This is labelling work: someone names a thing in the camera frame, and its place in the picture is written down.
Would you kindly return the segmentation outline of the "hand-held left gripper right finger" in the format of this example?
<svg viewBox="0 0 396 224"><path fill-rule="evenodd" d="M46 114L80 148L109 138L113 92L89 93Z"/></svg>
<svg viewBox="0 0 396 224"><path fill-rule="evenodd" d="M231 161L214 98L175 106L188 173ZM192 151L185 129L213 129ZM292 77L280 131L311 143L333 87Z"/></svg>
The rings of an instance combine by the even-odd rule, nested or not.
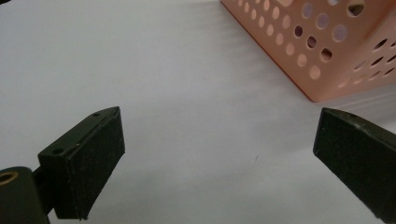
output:
<svg viewBox="0 0 396 224"><path fill-rule="evenodd" d="M313 153L375 217L396 224L396 134L324 107Z"/></svg>

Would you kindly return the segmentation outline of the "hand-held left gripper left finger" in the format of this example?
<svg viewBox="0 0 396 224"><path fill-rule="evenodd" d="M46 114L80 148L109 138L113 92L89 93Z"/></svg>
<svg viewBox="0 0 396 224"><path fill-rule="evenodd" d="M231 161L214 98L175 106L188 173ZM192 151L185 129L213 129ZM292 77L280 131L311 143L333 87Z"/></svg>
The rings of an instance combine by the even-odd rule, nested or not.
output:
<svg viewBox="0 0 396 224"><path fill-rule="evenodd" d="M86 219L125 153L120 108L92 113L38 154L60 219Z"/></svg>

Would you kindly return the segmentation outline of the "pink perforated plastic basket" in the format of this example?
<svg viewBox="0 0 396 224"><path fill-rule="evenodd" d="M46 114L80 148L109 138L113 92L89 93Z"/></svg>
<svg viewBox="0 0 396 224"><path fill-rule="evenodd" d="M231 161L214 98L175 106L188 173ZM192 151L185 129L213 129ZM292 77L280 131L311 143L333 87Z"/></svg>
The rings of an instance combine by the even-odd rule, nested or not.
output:
<svg viewBox="0 0 396 224"><path fill-rule="evenodd" d="M313 102L396 84L396 0L220 0Z"/></svg>

